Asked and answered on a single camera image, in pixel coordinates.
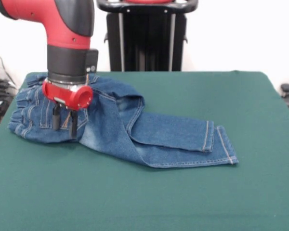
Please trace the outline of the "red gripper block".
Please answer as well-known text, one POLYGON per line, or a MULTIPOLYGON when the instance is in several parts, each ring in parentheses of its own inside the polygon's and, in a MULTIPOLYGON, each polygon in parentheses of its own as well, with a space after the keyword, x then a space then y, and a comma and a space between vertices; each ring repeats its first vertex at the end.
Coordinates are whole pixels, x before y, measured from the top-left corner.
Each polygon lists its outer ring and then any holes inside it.
POLYGON ((60 128, 60 104, 69 109, 71 115, 70 137, 77 138, 78 112, 77 110, 87 108, 93 100, 93 90, 88 85, 74 85, 72 88, 63 88, 54 83, 44 81, 42 92, 45 97, 55 102, 53 108, 53 130, 60 128))

